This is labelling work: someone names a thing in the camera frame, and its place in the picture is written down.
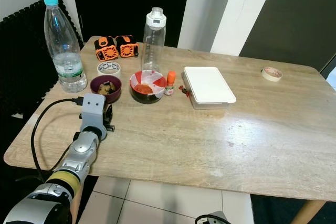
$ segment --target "plastic water bottle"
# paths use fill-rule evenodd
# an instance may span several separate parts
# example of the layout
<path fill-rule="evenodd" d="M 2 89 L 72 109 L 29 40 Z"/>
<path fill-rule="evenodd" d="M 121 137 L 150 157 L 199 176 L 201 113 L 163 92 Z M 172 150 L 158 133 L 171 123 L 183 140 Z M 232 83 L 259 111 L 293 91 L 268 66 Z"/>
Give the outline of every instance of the plastic water bottle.
<path fill-rule="evenodd" d="M 166 36 L 166 16 L 162 8 L 153 7 L 146 15 L 146 25 L 143 36 L 142 70 L 159 72 L 159 62 Z"/>
<path fill-rule="evenodd" d="M 58 0 L 44 0 L 44 35 L 59 83 L 66 92 L 76 93 L 87 85 L 80 60 L 78 40 L 69 20 L 58 7 Z"/>

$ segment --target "bowl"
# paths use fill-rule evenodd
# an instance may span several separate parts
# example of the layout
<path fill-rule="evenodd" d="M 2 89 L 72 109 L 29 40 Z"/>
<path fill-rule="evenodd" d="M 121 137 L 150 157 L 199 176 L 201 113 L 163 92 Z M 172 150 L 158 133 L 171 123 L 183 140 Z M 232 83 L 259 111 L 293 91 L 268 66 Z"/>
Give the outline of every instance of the bowl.
<path fill-rule="evenodd" d="M 145 93 L 137 90 L 135 86 L 138 84 L 148 85 L 152 89 L 152 93 Z M 132 97 L 144 104 L 158 102 L 163 96 L 166 87 L 166 79 L 161 73 L 152 70 L 142 70 L 133 74 L 130 78 Z"/>
<path fill-rule="evenodd" d="M 99 86 L 107 81 L 112 82 L 116 88 L 116 91 L 112 94 L 103 94 L 105 96 L 105 103 L 108 104 L 116 101 L 120 96 L 121 81 L 117 77 L 109 75 L 97 76 L 90 82 L 90 89 L 92 93 L 98 94 Z"/>

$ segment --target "orange bottle cap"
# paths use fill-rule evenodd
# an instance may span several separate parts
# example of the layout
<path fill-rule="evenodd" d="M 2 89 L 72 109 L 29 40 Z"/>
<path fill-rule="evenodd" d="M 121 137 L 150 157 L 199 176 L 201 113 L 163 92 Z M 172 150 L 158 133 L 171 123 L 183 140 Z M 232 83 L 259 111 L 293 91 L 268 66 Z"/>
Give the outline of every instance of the orange bottle cap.
<path fill-rule="evenodd" d="M 168 72 L 167 86 L 172 86 L 174 84 L 175 77 L 176 77 L 176 72 L 175 71 L 169 71 Z"/>

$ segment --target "orange electronic device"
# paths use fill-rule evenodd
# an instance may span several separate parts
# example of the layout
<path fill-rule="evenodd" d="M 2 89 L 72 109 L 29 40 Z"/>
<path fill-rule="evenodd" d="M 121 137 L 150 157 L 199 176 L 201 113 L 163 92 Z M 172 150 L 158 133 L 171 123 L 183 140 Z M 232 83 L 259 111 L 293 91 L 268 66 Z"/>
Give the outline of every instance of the orange electronic device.
<path fill-rule="evenodd" d="M 94 43 L 98 60 L 107 61 L 118 57 L 118 51 L 111 36 L 101 37 Z"/>
<path fill-rule="evenodd" d="M 116 36 L 117 50 L 121 57 L 137 57 L 139 45 L 132 35 Z"/>

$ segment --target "container lid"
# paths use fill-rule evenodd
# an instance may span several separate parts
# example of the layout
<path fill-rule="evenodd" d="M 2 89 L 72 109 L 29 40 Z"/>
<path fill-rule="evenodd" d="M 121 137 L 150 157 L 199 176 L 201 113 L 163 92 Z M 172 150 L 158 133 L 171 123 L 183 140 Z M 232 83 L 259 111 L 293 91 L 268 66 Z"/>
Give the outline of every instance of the container lid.
<path fill-rule="evenodd" d="M 153 7 L 152 11 L 146 15 L 146 24 L 151 27 L 165 27 L 166 21 L 167 17 L 163 14 L 163 9 L 159 7 Z"/>
<path fill-rule="evenodd" d="M 176 77 L 176 72 L 175 71 L 169 71 L 168 76 L 167 76 L 167 86 L 172 86 L 174 84 Z"/>
<path fill-rule="evenodd" d="M 44 0 L 44 3 L 48 6 L 58 5 L 58 0 Z"/>
<path fill-rule="evenodd" d="M 234 103 L 236 97 L 216 67 L 185 67 L 184 73 L 199 104 Z"/>

